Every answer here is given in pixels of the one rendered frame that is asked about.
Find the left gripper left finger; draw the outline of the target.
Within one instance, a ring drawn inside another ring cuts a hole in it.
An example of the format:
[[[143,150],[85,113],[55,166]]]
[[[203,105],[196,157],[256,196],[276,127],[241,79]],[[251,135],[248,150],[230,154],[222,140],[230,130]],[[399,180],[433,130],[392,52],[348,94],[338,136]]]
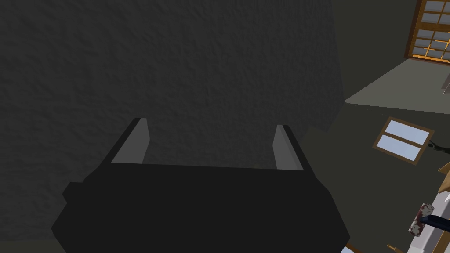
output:
[[[104,163],[142,164],[149,145],[146,118],[134,118],[104,159]]]

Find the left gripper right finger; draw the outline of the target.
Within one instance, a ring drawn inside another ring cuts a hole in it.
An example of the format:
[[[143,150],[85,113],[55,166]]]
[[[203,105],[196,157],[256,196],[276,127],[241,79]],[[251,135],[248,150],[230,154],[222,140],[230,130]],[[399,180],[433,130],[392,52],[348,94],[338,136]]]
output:
[[[277,125],[272,148],[278,170],[311,171],[310,163],[288,125]]]

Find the small wooden-framed window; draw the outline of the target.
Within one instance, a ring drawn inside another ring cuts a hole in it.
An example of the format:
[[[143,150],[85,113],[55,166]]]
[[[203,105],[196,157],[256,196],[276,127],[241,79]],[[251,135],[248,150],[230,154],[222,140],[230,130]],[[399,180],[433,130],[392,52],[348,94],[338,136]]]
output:
[[[390,116],[372,147],[416,165],[434,132],[434,130]]]

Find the large wooden-framed window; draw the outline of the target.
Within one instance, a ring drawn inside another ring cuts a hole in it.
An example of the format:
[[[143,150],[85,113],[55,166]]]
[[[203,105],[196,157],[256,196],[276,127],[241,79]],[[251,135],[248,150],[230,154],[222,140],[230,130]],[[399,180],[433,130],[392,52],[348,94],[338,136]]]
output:
[[[416,0],[404,57],[450,65],[450,0]]]

